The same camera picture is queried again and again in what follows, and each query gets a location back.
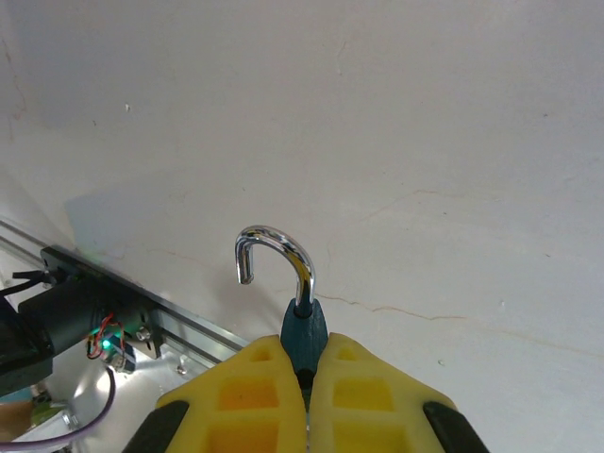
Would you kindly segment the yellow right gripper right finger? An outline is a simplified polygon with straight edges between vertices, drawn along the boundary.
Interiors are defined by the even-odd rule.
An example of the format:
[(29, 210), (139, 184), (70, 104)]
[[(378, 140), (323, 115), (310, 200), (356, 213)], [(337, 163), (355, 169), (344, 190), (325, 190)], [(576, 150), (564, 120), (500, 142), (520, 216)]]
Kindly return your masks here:
[(329, 335), (310, 399), (311, 452), (486, 452), (446, 395)]

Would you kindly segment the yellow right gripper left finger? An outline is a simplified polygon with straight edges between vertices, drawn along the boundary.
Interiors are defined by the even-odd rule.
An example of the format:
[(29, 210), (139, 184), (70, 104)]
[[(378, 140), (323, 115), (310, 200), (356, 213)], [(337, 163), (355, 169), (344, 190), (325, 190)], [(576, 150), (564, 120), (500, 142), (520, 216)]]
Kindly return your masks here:
[(163, 395), (125, 452), (304, 452), (307, 418), (277, 335)]

